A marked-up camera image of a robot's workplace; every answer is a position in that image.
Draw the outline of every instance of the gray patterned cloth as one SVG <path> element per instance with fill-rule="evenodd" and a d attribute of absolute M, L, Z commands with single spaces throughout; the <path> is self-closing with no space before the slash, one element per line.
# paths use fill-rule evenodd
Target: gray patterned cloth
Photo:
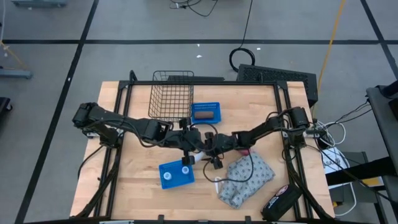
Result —
<path fill-rule="evenodd" d="M 221 187 L 218 198 L 232 208 L 240 208 L 244 201 L 254 195 L 266 182 L 275 176 L 274 171 L 266 164 L 258 153 L 251 153 L 254 171 L 246 182 L 226 181 Z M 246 180 L 251 174 L 251 161 L 244 156 L 228 166 L 227 177 L 233 180 Z"/>

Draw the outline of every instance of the blue container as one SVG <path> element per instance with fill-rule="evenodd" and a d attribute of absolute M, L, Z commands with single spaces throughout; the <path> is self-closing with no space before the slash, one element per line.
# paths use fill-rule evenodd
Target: blue container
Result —
<path fill-rule="evenodd" d="M 187 174 L 182 172 L 182 167 L 184 167 L 182 165 L 182 161 L 174 161 L 159 165 L 162 189 L 170 189 L 173 187 L 194 183 L 195 177 L 193 176 L 192 166 L 186 166 L 189 169 L 189 173 Z M 164 179 L 163 175 L 166 172 L 169 172 L 172 175 L 170 180 Z"/>
<path fill-rule="evenodd" d="M 192 103 L 192 123 L 208 123 L 216 124 L 221 121 L 221 108 L 219 102 L 211 103 Z M 195 119 L 194 114 L 196 111 L 212 111 L 214 112 L 213 119 Z"/>

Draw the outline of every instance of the wooden table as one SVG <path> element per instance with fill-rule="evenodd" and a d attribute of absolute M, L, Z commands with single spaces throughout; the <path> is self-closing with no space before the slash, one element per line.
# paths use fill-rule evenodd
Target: wooden table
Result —
<path fill-rule="evenodd" d="M 308 118 L 311 119 L 303 83 L 290 82 L 288 86 L 292 107 L 304 107 Z M 98 104 L 112 111 L 117 87 L 118 82 L 103 82 Z M 148 118 L 150 88 L 149 85 L 133 86 L 128 116 Z M 280 92 L 281 101 L 284 102 L 283 93 Z M 122 97 L 120 113 L 123 111 L 125 97 L 126 93 Z M 220 102 L 222 122 L 216 124 L 216 128 L 225 134 L 250 130 L 264 122 L 270 112 L 277 111 L 274 89 L 271 86 L 195 86 L 193 100 Z M 206 126 L 198 128 L 202 134 L 212 131 Z M 98 147 L 98 143 L 99 139 L 88 140 L 85 157 Z M 311 139 L 307 140 L 307 144 L 315 145 Z M 163 214 L 166 220 L 244 220 L 247 215 L 254 221 L 262 220 L 261 208 L 289 181 L 285 161 L 281 158 L 283 147 L 280 133 L 272 133 L 258 140 L 253 149 L 270 165 L 276 176 L 244 202 L 239 210 L 235 210 L 217 198 L 215 185 L 204 178 L 202 168 L 205 162 L 193 166 L 194 184 L 162 190 L 158 166 L 181 159 L 182 151 L 159 147 L 146 149 L 139 144 L 135 135 L 127 133 L 124 138 L 112 219 L 156 220 L 159 214 Z M 80 212 L 98 189 L 97 178 L 101 175 L 104 152 L 105 150 L 95 155 L 82 168 L 71 215 Z M 310 147 L 301 149 L 301 153 L 308 189 L 325 211 L 334 217 L 320 153 Z M 223 161 L 224 167 L 240 157 L 237 151 L 227 152 Z M 210 177 L 224 177 L 226 168 L 214 170 L 209 166 L 206 171 Z M 101 214 L 105 214 L 107 199 L 106 192 Z M 305 207 L 302 198 L 300 209 L 304 217 Z M 290 209 L 281 220 L 294 220 L 293 210 Z"/>

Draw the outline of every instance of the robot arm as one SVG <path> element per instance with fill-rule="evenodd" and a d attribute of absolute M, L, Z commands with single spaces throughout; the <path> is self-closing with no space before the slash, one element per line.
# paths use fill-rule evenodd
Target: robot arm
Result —
<path fill-rule="evenodd" d="M 284 127 L 283 116 L 290 118 L 291 128 Z M 157 119 L 134 119 L 122 116 L 103 109 L 96 103 L 82 103 L 72 119 L 75 127 L 82 130 L 83 134 L 97 133 L 100 144 L 107 147 L 120 146 L 123 132 L 134 133 L 144 147 L 169 147 L 181 149 L 184 153 L 182 162 L 184 165 L 195 163 L 189 152 L 196 150 L 205 152 L 207 156 L 215 159 L 215 169 L 222 168 L 218 155 L 230 150 L 249 149 L 256 141 L 274 131 L 283 131 L 293 147 L 303 147 L 305 141 L 303 132 L 309 127 L 309 122 L 303 108 L 291 108 L 277 116 L 267 120 L 250 131 L 236 131 L 232 135 L 205 133 L 205 142 L 201 140 L 201 134 L 197 128 L 190 125 L 189 119 L 179 122 L 181 130 L 174 131 L 174 125 L 170 122 Z"/>

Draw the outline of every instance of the black wire basket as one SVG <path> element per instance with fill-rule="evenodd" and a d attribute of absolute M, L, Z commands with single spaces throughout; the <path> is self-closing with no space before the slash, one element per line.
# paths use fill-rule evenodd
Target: black wire basket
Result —
<path fill-rule="evenodd" d="M 156 71 L 152 81 L 164 84 L 152 85 L 148 115 L 162 121 L 177 122 L 190 118 L 193 102 L 193 80 L 191 71 Z"/>

